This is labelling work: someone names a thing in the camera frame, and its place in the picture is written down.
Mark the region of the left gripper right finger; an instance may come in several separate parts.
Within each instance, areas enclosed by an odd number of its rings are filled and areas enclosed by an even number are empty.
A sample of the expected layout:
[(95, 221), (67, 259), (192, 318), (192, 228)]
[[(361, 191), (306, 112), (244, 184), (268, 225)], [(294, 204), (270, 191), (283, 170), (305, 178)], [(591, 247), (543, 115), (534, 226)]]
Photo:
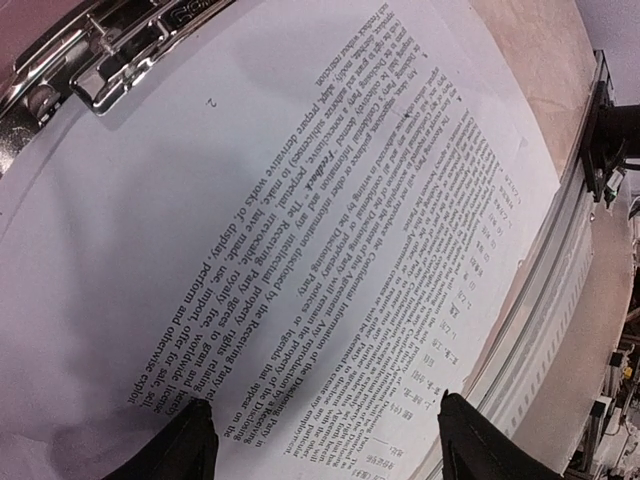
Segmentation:
[(458, 393), (444, 393), (438, 425), (445, 480), (561, 477), (517, 447)]

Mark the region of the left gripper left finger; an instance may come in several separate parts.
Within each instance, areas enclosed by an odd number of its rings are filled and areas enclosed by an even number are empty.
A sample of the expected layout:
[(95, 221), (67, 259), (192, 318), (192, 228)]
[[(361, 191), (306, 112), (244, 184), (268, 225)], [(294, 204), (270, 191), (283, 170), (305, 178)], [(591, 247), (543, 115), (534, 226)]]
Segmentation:
[(194, 399), (105, 479), (213, 479), (218, 449), (211, 406)]

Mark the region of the remaining white paper stack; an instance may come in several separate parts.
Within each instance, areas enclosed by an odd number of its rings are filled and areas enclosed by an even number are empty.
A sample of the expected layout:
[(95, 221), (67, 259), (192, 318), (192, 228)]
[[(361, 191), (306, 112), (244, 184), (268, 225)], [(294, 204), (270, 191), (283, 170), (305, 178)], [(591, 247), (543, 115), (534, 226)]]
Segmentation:
[(1, 176), (1, 475), (192, 400), (218, 479), (412, 479), (558, 189), (468, 1), (226, 1)]

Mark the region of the metal clip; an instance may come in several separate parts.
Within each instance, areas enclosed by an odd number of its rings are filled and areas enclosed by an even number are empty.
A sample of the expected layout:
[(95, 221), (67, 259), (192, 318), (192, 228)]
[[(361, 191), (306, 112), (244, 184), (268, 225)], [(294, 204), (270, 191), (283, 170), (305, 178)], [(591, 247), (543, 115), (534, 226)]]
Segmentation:
[(83, 1), (15, 60), (1, 83), (1, 170), (78, 97), (103, 116), (226, 1)]

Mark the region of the translucent grey plastic sheet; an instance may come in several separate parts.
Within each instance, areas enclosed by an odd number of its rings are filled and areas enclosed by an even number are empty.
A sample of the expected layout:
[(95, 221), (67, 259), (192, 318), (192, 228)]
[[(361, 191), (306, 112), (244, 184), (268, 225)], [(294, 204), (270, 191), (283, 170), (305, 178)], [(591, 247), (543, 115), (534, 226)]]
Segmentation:
[(94, 1), (1, 2), (1, 95), (15, 82), (71, 48), (85, 30)]

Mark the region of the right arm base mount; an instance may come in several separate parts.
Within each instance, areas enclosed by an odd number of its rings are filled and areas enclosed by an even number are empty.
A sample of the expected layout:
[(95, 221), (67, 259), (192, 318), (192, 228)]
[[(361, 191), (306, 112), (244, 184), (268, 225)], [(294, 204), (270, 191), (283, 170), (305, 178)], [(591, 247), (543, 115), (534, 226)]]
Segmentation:
[(596, 71), (578, 157), (594, 201), (610, 206), (625, 175), (639, 169), (639, 106), (618, 105), (602, 50), (594, 52)]

